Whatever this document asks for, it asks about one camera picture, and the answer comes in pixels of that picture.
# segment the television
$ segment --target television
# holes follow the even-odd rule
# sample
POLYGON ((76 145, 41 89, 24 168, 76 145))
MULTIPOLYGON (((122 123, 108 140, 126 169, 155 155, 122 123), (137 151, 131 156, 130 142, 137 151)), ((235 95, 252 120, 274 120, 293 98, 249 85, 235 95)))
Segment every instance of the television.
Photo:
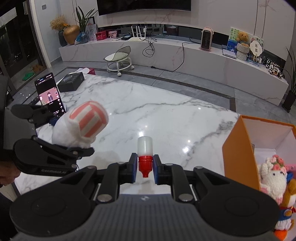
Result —
POLYGON ((140 9, 191 11, 191 0, 97 0, 99 15, 140 9))

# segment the ribbed gray surface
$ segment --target ribbed gray surface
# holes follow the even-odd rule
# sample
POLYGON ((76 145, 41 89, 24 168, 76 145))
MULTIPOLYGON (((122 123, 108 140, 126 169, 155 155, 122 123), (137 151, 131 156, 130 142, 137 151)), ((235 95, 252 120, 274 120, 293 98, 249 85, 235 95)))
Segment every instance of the ribbed gray surface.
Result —
POLYGON ((147 195, 147 197, 149 199, 143 198, 143 195, 120 195, 114 203, 98 205, 84 225, 62 236, 38 238, 19 234, 13 240, 277 241, 272 232, 250 238, 222 234, 206 224, 193 205, 177 203, 173 201, 171 195, 147 195))

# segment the white knitted pot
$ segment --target white knitted pot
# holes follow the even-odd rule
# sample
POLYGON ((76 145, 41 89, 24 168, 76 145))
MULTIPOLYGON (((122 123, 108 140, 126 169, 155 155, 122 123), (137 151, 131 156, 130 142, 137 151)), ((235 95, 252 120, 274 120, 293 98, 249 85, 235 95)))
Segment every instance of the white knitted pot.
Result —
POLYGON ((243 61, 247 60, 248 55, 246 53, 242 53, 240 51, 237 52, 237 58, 243 61))
POLYGON ((249 53, 250 51, 250 47, 246 47, 244 45, 241 45, 240 43, 237 44, 237 50, 239 52, 242 52, 242 53, 249 53))

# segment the small bottle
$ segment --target small bottle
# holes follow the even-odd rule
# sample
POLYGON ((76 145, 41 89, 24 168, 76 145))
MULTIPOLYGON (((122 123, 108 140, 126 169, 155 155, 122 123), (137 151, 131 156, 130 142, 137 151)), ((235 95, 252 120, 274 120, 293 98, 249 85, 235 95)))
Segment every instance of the small bottle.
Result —
POLYGON ((143 177, 148 177, 153 166, 153 148, 151 137, 143 136, 138 138, 138 157, 139 171, 143 174, 143 177))

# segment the smartphone screen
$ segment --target smartphone screen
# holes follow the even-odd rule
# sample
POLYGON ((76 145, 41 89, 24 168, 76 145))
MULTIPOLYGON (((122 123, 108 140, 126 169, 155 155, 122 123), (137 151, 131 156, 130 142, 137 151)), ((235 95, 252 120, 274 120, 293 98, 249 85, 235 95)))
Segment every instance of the smartphone screen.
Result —
POLYGON ((57 117, 62 116, 66 112, 53 73, 36 80, 35 86, 41 105, 47 105, 49 111, 57 117))

